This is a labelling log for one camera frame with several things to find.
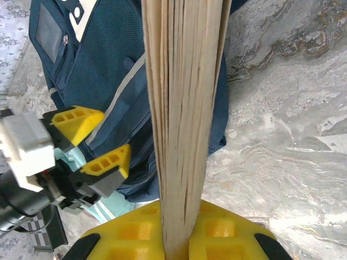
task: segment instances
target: black rubber edge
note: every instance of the black rubber edge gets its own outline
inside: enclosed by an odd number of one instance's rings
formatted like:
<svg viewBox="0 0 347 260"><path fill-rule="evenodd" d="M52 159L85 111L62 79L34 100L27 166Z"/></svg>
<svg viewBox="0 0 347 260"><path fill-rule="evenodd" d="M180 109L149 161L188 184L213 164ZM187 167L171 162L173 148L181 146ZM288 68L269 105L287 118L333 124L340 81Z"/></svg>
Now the black rubber edge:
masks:
<svg viewBox="0 0 347 260"><path fill-rule="evenodd" d="M254 237L269 260L293 260L275 239L260 233L255 234Z"/></svg>
<svg viewBox="0 0 347 260"><path fill-rule="evenodd" d="M63 260L86 260L99 240L100 235L98 233L78 239L64 256Z"/></svg>
<svg viewBox="0 0 347 260"><path fill-rule="evenodd" d="M13 115L13 112L9 108L0 111L0 119L11 115Z"/></svg>
<svg viewBox="0 0 347 260"><path fill-rule="evenodd" d="M52 119L56 114L70 111L73 109L75 109L75 107L67 107L64 109L47 112L43 114L43 119L41 119L43 125L45 126L53 140L54 147L61 149L64 153L74 148L74 145L71 144L71 142L58 130L58 128L51 125L50 123L52 122Z"/></svg>

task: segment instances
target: zipper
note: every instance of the zipper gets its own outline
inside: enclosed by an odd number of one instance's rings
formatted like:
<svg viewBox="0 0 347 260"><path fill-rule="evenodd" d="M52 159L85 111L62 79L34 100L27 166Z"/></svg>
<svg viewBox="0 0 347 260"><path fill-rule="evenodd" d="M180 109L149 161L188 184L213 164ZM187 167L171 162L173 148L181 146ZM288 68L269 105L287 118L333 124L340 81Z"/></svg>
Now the zipper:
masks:
<svg viewBox="0 0 347 260"><path fill-rule="evenodd" d="M140 123L138 123L136 125L136 127L131 131L131 133L124 139L124 141L121 143L121 146L122 145L125 145L127 144L132 138L135 137L135 135L137 133L139 133L141 131L141 129L145 126L145 124L148 122L148 120L151 119L151 112L148 112L143 118L142 120L140 121Z"/></svg>
<svg viewBox="0 0 347 260"><path fill-rule="evenodd" d="M137 186L137 185L141 185L143 183L146 183L147 181L149 181L150 179L152 179L155 175L156 175L156 172L157 172L157 168L155 167L154 169L152 169L151 171L148 172L148 174L144 175L142 178L137 178L135 179L134 181L132 181L131 179L131 182L130 184L124 184L122 183L120 188L123 189L123 188L129 188L129 187L134 187L134 186Z"/></svg>
<svg viewBox="0 0 347 260"><path fill-rule="evenodd" d="M61 54L61 60L59 62L59 65L57 67L57 69L55 70L54 73L54 79L57 80L59 73L61 71L61 68L63 67L64 63L65 63L65 59L66 59L66 52L67 52L67 45L69 43L69 36L67 34L64 35L63 37L63 53Z"/></svg>
<svg viewBox="0 0 347 260"><path fill-rule="evenodd" d="M153 137L151 137L148 140L148 142L145 144L145 146L141 149L141 151L139 152L139 156L137 156L137 159L131 163L130 167L132 167L134 165L138 165L140 162L142 162L144 159L146 159L146 156L145 156L146 154L151 154L153 149L151 149L149 151L149 153L147 153L146 151L152 145L152 140L153 140Z"/></svg>

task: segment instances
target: dark blue backpack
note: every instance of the dark blue backpack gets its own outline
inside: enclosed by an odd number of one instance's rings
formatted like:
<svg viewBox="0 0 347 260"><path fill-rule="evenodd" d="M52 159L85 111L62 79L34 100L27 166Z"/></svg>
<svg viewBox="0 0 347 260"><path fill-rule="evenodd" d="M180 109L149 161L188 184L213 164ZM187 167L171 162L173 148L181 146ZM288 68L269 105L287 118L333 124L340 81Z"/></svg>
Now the dark blue backpack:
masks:
<svg viewBox="0 0 347 260"><path fill-rule="evenodd" d="M147 95L140 0L32 0L29 37L57 108L98 109L104 121L79 146L90 161L132 147L130 176L118 189L130 202L159 197ZM228 86L223 57L209 154L226 144Z"/></svg>

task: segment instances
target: marble floor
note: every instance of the marble floor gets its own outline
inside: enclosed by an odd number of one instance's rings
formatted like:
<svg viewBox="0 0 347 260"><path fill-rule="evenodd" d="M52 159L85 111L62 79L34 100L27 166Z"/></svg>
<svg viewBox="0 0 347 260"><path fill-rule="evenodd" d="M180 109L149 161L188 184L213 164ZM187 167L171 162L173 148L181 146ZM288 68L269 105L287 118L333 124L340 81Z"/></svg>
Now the marble floor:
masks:
<svg viewBox="0 0 347 260"><path fill-rule="evenodd" d="M30 1L0 0L0 42L9 2ZM347 256L346 31L346 0L249 0L229 20L228 143L208 159L203 198L265 224L295 260ZM18 48L7 101L40 116L54 104L33 47ZM62 218L71 242L97 224ZM0 259L52 258L25 235L0 239Z"/></svg>

